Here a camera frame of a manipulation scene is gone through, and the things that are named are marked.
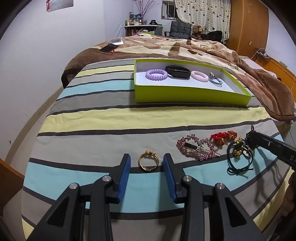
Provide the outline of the wall poster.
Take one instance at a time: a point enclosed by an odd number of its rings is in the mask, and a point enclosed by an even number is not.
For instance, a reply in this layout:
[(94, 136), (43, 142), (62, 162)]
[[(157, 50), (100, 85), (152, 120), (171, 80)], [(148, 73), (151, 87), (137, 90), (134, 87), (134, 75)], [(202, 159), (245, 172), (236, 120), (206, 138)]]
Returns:
[(60, 9), (70, 8), (74, 6), (74, 0), (47, 0), (47, 12), (57, 11)]

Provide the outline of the black hair tie gold beads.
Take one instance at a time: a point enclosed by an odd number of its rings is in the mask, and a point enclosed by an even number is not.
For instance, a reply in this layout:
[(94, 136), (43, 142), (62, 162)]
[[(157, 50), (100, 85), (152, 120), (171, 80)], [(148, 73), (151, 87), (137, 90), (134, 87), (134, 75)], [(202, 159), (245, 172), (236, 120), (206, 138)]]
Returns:
[(253, 160), (252, 149), (247, 145), (245, 139), (239, 137), (237, 140), (231, 142), (227, 147), (227, 158), (230, 159), (231, 155), (238, 159), (243, 155), (247, 159)]

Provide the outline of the green cardboard tray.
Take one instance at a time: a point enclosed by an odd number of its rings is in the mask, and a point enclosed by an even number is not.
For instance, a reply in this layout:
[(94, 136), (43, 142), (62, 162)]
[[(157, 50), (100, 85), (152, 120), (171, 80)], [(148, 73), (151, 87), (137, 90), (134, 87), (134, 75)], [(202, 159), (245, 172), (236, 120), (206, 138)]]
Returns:
[[(190, 76), (189, 79), (173, 78), (149, 80), (146, 72), (152, 69), (165, 71), (166, 66), (177, 65), (192, 71), (199, 71), (207, 76), (216, 77), (215, 82), (202, 82)], [(135, 102), (192, 102), (222, 105), (247, 106), (251, 94), (230, 71), (208, 64), (190, 61), (144, 58), (134, 62)]]

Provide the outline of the white small box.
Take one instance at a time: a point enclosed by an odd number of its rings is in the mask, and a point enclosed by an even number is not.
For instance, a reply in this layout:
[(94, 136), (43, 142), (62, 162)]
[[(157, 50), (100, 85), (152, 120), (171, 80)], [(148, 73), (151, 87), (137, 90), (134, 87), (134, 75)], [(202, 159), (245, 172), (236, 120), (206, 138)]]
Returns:
[(109, 44), (113, 44), (113, 45), (123, 45), (124, 41), (122, 38), (115, 38), (109, 41)]

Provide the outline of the white desk with bottles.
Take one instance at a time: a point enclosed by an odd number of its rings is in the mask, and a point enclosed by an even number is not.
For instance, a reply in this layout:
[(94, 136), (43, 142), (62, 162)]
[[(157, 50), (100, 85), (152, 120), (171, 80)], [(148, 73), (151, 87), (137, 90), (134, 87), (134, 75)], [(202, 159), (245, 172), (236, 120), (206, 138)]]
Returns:
[(141, 33), (148, 33), (151, 35), (162, 36), (164, 32), (164, 25), (155, 16), (142, 16), (135, 14), (133, 11), (129, 12), (129, 18), (125, 22), (125, 36), (134, 36)]

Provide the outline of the black office chair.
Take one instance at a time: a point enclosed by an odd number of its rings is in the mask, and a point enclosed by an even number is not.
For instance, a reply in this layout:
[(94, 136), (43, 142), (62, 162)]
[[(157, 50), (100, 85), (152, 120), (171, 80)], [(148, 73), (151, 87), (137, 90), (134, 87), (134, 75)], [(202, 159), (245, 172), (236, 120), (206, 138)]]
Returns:
[(172, 21), (170, 31), (165, 36), (173, 39), (191, 39), (192, 25), (181, 21)]

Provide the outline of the black wristband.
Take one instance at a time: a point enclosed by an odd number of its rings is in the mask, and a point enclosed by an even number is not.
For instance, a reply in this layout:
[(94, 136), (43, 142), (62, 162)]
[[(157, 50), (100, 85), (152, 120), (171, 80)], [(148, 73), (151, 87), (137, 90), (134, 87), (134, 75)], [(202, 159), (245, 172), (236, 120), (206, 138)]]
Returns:
[(189, 69), (177, 65), (166, 66), (165, 71), (173, 78), (189, 79), (191, 76)]

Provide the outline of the pink rhinestone heart hair clip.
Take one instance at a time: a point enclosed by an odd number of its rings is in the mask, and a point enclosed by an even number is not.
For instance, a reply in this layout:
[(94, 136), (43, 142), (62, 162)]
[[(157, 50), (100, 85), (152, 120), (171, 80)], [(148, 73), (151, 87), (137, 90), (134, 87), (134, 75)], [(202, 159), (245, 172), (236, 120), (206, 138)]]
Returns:
[(199, 139), (194, 134), (187, 135), (177, 140), (178, 150), (185, 157), (194, 158), (198, 161), (206, 161), (221, 155), (214, 150), (214, 145), (208, 138)]

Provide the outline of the brown teddy bear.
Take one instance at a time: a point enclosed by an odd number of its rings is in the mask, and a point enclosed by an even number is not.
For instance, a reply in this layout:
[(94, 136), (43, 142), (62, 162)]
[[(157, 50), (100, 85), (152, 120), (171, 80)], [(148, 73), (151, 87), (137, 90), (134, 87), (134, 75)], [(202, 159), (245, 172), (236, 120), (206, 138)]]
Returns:
[(203, 28), (200, 25), (193, 25), (192, 38), (196, 40), (203, 40)]

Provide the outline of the striped bed sheet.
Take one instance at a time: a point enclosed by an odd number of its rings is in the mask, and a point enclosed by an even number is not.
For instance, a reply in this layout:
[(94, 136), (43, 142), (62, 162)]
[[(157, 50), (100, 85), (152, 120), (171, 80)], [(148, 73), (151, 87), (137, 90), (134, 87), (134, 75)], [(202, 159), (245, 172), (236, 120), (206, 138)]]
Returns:
[(279, 220), (278, 210), (292, 174), (288, 165), (262, 148), (255, 150), (251, 170), (227, 173), (226, 147), (218, 157), (199, 162), (180, 153), (177, 140), (190, 134), (208, 138), (233, 130), (244, 136), (254, 126), (278, 140), (281, 135), (259, 101), (245, 108), (190, 103), (137, 104), (134, 60), (85, 67), (66, 87), (46, 117), (33, 146), (22, 191), (22, 224), (28, 237), (46, 211), (68, 187), (93, 183), (131, 157), (123, 202), (111, 206), (115, 240), (178, 240), (183, 206), (175, 205), (161, 167), (147, 173), (138, 166), (145, 150), (170, 153), (185, 173), (200, 182), (224, 183), (266, 238)]

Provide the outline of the wooden wardrobe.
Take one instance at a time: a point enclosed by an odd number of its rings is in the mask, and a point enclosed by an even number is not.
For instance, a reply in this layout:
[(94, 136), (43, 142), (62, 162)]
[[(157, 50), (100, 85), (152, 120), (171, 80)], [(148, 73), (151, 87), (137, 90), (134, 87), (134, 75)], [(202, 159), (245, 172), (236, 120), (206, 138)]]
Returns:
[(259, 1), (231, 1), (229, 39), (226, 46), (238, 55), (251, 58), (266, 48), (269, 27), (268, 8)]

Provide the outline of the heart patterned curtain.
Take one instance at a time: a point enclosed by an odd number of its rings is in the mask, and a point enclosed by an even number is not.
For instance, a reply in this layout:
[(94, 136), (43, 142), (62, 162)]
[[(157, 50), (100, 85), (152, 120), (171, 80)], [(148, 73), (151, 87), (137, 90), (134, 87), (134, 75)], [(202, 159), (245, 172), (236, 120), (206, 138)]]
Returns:
[(231, 1), (175, 1), (175, 7), (178, 18), (184, 23), (200, 25), (205, 34), (221, 31), (222, 39), (229, 39)]

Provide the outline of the wooden headboard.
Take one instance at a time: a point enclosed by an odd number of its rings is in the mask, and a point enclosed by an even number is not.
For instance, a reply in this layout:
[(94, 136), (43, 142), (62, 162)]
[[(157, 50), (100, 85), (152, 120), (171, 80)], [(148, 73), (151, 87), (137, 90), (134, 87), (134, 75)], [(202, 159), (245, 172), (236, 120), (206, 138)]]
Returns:
[(295, 75), (290, 70), (273, 58), (266, 58), (258, 53), (255, 55), (254, 61), (265, 70), (275, 73), (277, 78), (280, 78), (282, 83), (291, 90), (295, 100)]

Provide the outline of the pink flower branches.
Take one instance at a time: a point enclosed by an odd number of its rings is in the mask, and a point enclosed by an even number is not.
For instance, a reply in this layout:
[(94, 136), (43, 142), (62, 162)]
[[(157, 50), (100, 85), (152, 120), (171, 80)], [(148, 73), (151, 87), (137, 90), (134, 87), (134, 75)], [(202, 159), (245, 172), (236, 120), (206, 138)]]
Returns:
[(155, 6), (158, 5), (157, 1), (153, 0), (148, 0), (148, 1), (143, 1), (143, 0), (136, 0), (134, 1), (135, 6), (137, 7), (137, 14), (136, 19), (138, 19), (142, 25), (145, 25), (144, 23), (144, 17), (145, 15)]

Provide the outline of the brown plush blanket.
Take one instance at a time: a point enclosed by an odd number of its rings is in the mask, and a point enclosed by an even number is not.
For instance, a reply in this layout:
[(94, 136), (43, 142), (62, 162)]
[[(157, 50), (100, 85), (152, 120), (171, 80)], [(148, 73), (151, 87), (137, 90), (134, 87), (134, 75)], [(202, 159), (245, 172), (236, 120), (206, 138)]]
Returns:
[(222, 67), (241, 81), (278, 121), (295, 120), (295, 102), (291, 90), (265, 70), (251, 68), (239, 55), (223, 44), (210, 40), (172, 39), (150, 34), (130, 36), (114, 53), (103, 53), (107, 42), (76, 55), (65, 67), (61, 82), (66, 87), (88, 64), (130, 58), (169, 58)]

